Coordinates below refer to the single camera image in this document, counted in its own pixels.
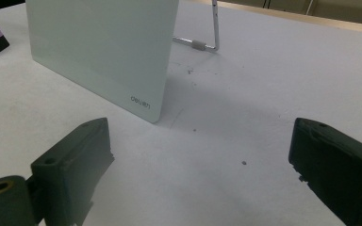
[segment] white tabletop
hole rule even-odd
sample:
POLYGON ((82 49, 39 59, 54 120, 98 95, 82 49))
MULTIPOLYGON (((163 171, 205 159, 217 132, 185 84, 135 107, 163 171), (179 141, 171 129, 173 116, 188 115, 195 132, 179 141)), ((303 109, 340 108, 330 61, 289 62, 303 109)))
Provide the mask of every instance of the white tabletop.
MULTIPOLYGON (((212 41, 182 2, 175 34, 212 41)), ((343 225, 288 163, 295 118, 362 142, 362 32, 220 8, 221 50, 174 43, 161 119, 144 121, 31 58, 25 6, 0 10, 0 177, 107 117, 116 157, 88 225, 343 225)))

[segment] dark spot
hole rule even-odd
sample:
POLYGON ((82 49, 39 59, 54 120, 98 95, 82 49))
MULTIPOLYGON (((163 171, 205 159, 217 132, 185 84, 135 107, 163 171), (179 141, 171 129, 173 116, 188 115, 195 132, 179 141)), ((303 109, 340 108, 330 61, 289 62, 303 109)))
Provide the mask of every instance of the dark spot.
POLYGON ((299 181, 301 181, 301 182, 307 182, 307 180, 304 178, 304 176, 299 176, 299 181))
POLYGON ((46 165, 50 165, 50 164, 54 164, 55 162, 56 162, 55 158, 48 158, 43 163, 45 163, 46 165))

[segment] metal stand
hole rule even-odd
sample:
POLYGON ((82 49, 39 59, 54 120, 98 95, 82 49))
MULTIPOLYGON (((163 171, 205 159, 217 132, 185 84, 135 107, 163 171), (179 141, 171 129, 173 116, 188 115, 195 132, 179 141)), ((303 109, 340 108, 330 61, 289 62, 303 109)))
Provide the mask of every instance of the metal stand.
POLYGON ((212 0, 212 7, 213 7, 213 24, 214 24, 214 41, 215 41, 214 46, 207 45, 205 42, 202 42, 202 41, 187 40, 187 39, 179 38, 176 36, 173 36, 173 41, 180 43, 180 44, 190 46, 197 50, 208 51, 211 53, 217 52, 220 48, 219 15, 218 15, 217 0, 212 0))
POLYGON ((313 10, 317 5, 317 0, 310 0, 310 3, 308 5, 306 15, 313 15, 313 10))

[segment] white board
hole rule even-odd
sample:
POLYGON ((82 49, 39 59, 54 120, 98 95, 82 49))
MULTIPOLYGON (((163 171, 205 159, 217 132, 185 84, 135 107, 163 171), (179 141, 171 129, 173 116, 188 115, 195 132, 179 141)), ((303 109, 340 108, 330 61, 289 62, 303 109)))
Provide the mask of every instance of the white board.
POLYGON ((178 0, 27 0, 34 60, 159 119, 178 0))

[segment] white table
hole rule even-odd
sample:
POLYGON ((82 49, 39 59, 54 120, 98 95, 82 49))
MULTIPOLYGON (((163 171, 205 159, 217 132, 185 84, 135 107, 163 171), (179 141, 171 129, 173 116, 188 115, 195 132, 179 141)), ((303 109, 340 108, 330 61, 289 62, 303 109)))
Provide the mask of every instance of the white table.
MULTIPOLYGON (((175 34, 210 41, 211 7, 175 34)), ((288 163, 295 118, 362 141, 362 32, 220 8, 218 54, 174 44, 161 119, 146 122, 31 58, 25 6, 0 10, 0 177, 107 117, 116 161, 85 225, 343 225, 288 163)))

